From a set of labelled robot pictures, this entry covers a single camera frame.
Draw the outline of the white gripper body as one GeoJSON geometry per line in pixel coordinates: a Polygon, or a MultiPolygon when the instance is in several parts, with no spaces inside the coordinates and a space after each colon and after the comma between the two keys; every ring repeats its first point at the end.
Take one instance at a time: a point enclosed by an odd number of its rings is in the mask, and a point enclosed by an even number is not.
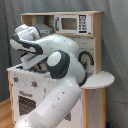
{"type": "Polygon", "coordinates": [[[20,58],[22,67],[27,70],[46,58],[46,55],[35,55],[27,53],[20,58]]]}

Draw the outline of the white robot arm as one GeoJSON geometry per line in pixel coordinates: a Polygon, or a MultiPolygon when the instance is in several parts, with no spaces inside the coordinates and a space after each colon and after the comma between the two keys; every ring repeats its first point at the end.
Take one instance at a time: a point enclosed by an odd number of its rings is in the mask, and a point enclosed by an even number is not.
{"type": "Polygon", "coordinates": [[[56,128],[81,97],[80,85],[86,72],[78,61],[79,46],[58,34],[41,37],[40,30],[22,24],[10,39],[15,50],[47,56],[47,69],[56,86],[29,114],[21,116],[14,128],[56,128]]]}

